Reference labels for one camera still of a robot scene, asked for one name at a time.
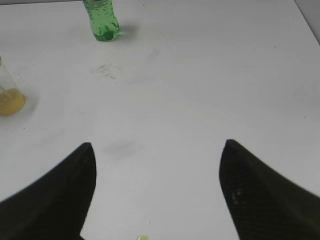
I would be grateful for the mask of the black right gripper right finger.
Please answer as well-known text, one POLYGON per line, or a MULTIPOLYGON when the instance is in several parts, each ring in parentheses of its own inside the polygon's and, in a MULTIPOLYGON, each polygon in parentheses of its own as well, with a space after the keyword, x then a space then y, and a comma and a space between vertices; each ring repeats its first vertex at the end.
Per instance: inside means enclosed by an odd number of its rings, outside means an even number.
POLYGON ((241 240, 318 240, 320 198, 228 139, 219 182, 241 240))

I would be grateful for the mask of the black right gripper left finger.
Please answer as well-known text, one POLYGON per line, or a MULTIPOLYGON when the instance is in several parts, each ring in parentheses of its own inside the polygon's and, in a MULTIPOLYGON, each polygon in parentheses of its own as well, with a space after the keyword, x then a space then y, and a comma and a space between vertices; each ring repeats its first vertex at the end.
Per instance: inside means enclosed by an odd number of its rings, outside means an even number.
POLYGON ((0 203, 2 240, 81 240, 96 188, 92 144, 85 142, 41 178, 0 203))

